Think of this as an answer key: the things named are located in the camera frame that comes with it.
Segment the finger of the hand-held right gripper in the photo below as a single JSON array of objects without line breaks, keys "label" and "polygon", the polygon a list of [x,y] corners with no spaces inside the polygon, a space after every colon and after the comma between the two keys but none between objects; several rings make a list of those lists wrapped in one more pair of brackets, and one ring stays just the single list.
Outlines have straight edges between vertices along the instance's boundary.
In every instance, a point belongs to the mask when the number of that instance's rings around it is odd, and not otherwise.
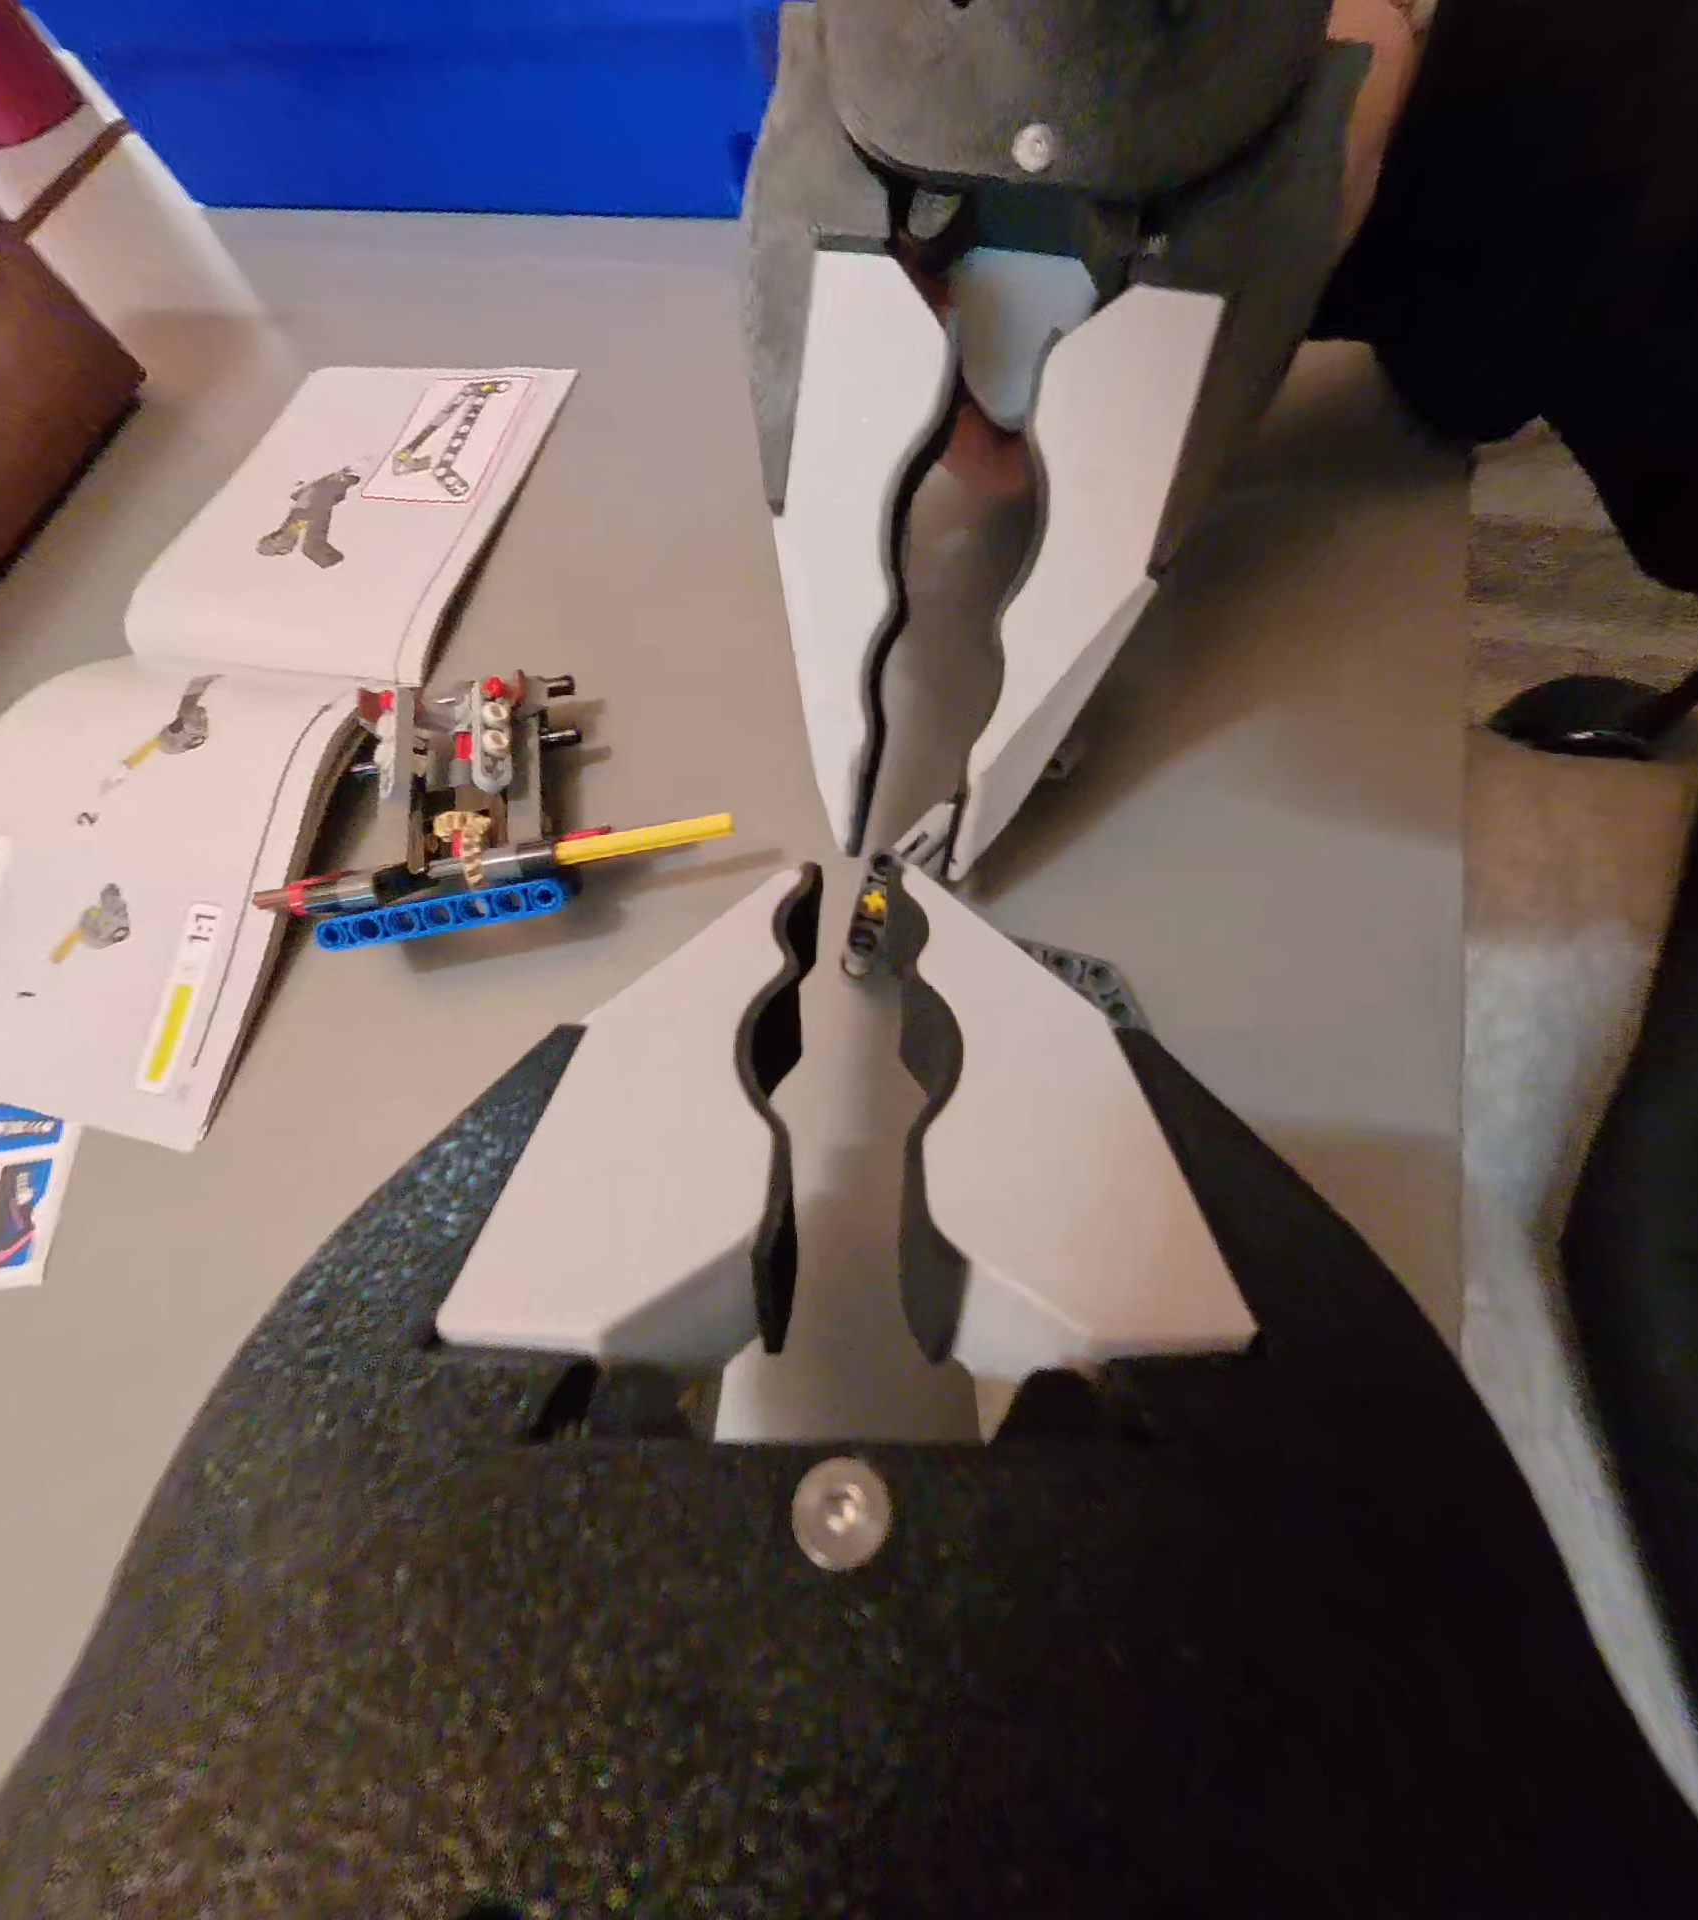
[{"label": "finger of the hand-held right gripper", "polygon": [[1226,300],[1136,281],[1048,348],[1027,447],[1042,522],[996,623],[1000,689],[968,754],[942,874],[1027,801],[1155,593],[1155,544]]},{"label": "finger of the hand-held right gripper", "polygon": [[907,614],[903,526],[958,399],[958,344],[887,252],[813,254],[784,501],[787,641],[831,837],[859,853]]}]

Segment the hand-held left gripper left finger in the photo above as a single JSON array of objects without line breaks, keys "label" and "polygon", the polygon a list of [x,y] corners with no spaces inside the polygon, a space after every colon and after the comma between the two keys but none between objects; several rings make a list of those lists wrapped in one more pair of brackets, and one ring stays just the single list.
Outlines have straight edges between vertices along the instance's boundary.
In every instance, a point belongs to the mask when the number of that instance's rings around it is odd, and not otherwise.
[{"label": "hand-held left gripper left finger", "polygon": [[791,1320],[810,867],[770,876],[562,1037],[573,1045],[436,1312],[442,1341],[726,1366]]}]

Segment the lego assembly with blue beam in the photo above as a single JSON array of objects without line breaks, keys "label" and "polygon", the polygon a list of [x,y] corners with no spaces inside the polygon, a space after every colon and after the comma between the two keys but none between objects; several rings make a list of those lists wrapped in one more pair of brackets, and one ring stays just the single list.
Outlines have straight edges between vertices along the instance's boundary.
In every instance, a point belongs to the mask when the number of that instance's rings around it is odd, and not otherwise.
[{"label": "lego assembly with blue beam", "polygon": [[638,828],[559,828],[545,761],[580,744],[551,707],[569,676],[487,673],[437,685],[364,685],[350,769],[404,815],[404,853],[377,867],[293,876],[251,908],[310,926],[317,947],[410,946],[566,910],[586,867],[733,833],[729,812]]}]

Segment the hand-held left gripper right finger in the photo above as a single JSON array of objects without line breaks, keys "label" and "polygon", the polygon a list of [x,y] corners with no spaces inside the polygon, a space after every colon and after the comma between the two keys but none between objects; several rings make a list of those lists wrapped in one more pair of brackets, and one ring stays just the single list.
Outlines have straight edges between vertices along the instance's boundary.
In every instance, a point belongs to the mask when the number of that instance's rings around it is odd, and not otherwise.
[{"label": "hand-held left gripper right finger", "polygon": [[903,1137],[898,1284],[969,1374],[1246,1349],[1258,1323],[1123,1041],[915,869],[890,874]]}]

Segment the white block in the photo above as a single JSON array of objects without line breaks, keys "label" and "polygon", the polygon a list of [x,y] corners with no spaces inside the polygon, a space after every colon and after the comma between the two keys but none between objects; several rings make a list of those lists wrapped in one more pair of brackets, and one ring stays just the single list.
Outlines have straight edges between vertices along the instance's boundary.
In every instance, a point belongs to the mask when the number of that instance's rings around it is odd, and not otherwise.
[{"label": "white block", "polygon": [[75,114],[81,144],[14,214],[46,265],[117,339],[157,319],[251,321],[262,301],[205,209],[115,110]]}]

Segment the person's right forearm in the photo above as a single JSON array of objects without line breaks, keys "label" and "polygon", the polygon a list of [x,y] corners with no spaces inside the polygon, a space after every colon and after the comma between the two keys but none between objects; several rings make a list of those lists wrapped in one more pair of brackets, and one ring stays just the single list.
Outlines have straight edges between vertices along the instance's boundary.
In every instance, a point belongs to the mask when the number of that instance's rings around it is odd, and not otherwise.
[{"label": "person's right forearm", "polygon": [[1545,424],[1631,560],[1698,593],[1698,1],[1348,3],[1362,214],[1311,335],[1436,437]]}]

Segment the blue storage bin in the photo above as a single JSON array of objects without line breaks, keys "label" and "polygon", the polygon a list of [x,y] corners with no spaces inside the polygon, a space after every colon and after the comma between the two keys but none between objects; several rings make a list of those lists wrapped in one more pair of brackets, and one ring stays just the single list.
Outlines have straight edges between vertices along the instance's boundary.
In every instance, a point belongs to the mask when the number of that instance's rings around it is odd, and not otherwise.
[{"label": "blue storage bin", "polygon": [[770,1],[43,1],[210,208],[729,219]]}]

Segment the small grey lego connector piece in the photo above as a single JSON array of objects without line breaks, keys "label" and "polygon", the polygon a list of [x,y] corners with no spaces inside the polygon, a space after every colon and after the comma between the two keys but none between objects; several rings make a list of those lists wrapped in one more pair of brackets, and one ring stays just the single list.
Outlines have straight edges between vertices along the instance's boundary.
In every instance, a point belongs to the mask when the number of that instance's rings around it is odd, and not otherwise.
[{"label": "small grey lego connector piece", "polygon": [[856,890],[843,941],[839,971],[856,981],[884,977],[896,984],[911,977],[930,937],[922,883],[922,864],[903,852],[876,853]]}]

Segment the person's right hand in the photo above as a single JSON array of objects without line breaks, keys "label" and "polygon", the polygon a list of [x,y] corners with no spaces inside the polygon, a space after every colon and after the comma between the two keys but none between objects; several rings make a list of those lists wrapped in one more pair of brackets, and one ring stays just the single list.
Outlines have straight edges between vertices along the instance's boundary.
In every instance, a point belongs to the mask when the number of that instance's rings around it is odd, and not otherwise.
[{"label": "person's right hand", "polygon": [[1034,486],[1027,443],[989,419],[971,397],[958,397],[938,466],[969,491],[1007,501]]}]

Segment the maroon cylinder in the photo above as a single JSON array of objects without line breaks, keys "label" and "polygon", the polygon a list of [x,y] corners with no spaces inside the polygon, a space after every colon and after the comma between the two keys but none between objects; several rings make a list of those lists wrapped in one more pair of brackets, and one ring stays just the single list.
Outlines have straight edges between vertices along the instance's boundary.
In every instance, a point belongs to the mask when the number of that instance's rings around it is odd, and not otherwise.
[{"label": "maroon cylinder", "polygon": [[0,150],[31,141],[84,105],[19,3],[0,1]]}]

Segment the white lego instruction booklet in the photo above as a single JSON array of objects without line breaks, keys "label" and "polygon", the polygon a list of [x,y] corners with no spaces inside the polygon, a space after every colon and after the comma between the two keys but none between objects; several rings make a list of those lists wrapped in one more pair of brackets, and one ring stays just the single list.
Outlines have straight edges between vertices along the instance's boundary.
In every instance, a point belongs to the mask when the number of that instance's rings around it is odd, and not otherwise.
[{"label": "white lego instruction booklet", "polygon": [[361,692],[404,712],[572,396],[545,366],[310,372],[152,562],[124,651],[0,714],[0,1099],[207,1132]]}]

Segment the dark grey lego beam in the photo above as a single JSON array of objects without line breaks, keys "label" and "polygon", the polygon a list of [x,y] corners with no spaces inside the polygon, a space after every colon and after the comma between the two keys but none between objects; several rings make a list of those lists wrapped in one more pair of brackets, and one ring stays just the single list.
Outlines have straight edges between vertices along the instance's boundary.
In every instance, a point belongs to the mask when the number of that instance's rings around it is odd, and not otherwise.
[{"label": "dark grey lego beam", "polygon": [[1141,999],[1114,961],[1036,937],[1015,936],[1012,943],[1054,974],[1071,993],[1089,1001],[1111,1028],[1151,1031]]}]

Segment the black chair base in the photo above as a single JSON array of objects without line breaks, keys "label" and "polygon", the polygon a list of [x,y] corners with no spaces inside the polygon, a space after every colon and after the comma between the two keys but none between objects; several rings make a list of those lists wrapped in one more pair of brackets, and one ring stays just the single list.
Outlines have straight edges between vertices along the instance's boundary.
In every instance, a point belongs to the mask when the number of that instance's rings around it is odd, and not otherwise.
[{"label": "black chair base", "polygon": [[1670,685],[1569,673],[1517,692],[1486,727],[1548,755],[1650,760],[1695,712],[1698,666]]}]

